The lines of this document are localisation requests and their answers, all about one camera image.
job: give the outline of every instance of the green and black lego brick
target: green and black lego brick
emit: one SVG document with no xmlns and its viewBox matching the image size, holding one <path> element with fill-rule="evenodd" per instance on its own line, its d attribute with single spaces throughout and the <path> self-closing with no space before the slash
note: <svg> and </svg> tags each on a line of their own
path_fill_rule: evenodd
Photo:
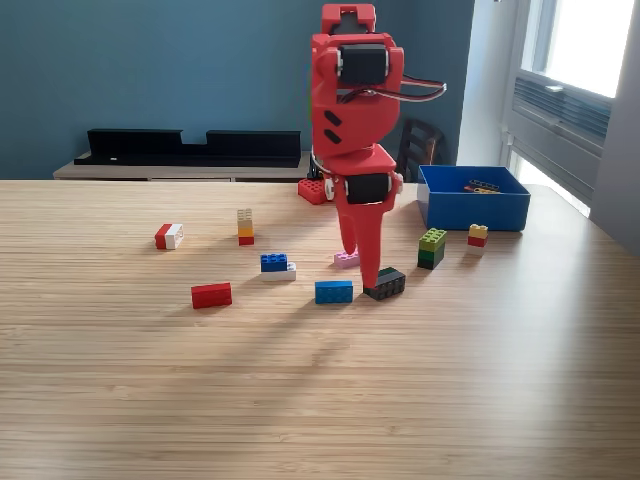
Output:
<svg viewBox="0 0 640 480">
<path fill-rule="evenodd" d="M 365 288 L 363 292 L 374 300 L 384 300 L 404 292 L 406 277 L 395 268 L 385 268 L 378 272 L 376 288 Z"/>
<path fill-rule="evenodd" d="M 418 267 L 427 268 L 433 270 L 444 258 L 444 248 L 446 245 L 442 245 L 435 252 L 428 252 L 425 250 L 418 250 Z"/>
</svg>

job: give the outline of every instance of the blue plastic bin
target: blue plastic bin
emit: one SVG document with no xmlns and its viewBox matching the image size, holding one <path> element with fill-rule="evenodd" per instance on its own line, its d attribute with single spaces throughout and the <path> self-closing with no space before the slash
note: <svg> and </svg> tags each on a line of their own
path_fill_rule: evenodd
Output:
<svg viewBox="0 0 640 480">
<path fill-rule="evenodd" d="M 519 232 L 527 223 L 531 194 L 505 167 L 420 167 L 418 204 L 427 228 L 468 230 L 476 223 L 489 230 Z M 500 187 L 500 193 L 469 193 L 471 180 Z"/>
</svg>

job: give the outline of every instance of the sunlight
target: sunlight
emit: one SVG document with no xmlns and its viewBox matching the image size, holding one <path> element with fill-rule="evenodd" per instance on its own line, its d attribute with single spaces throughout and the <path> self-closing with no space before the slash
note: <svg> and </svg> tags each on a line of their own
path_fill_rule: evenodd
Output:
<svg viewBox="0 0 640 480">
<path fill-rule="evenodd" d="M 633 0 L 558 0 L 547 76 L 615 97 Z"/>
</svg>

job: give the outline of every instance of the stacked lego bricks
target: stacked lego bricks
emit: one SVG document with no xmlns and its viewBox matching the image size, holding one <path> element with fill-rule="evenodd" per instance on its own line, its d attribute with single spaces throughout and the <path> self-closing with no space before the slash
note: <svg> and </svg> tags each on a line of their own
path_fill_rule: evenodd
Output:
<svg viewBox="0 0 640 480">
<path fill-rule="evenodd" d="M 296 264 L 287 261 L 284 253 L 260 255 L 260 280 L 263 282 L 291 282 L 296 279 Z"/>
<path fill-rule="evenodd" d="M 253 244 L 253 213 L 250 208 L 238 210 L 238 245 Z"/>
<path fill-rule="evenodd" d="M 484 247 L 489 240 L 489 229 L 484 225 L 473 224 L 469 227 L 467 237 L 467 253 L 471 255 L 484 255 Z"/>
<path fill-rule="evenodd" d="M 444 258 L 444 247 L 447 232 L 436 228 L 430 229 L 420 239 L 418 249 L 418 267 L 435 269 Z"/>
</svg>

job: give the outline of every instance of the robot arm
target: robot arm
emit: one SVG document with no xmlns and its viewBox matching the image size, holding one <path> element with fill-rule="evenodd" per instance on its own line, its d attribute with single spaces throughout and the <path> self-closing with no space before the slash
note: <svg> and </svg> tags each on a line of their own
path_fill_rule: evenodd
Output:
<svg viewBox="0 0 640 480">
<path fill-rule="evenodd" d="M 327 197 L 334 197 L 347 253 L 356 246 L 364 286 L 374 288 L 380 267 L 382 216 L 394 207 L 402 177 L 379 142 L 394 127 L 400 101 L 429 101 L 441 82 L 404 75 L 404 51 L 375 32 L 373 5 L 325 5 L 322 33 L 313 36 L 313 149 Z M 427 95 L 400 92 L 403 84 L 435 88 Z"/>
</svg>

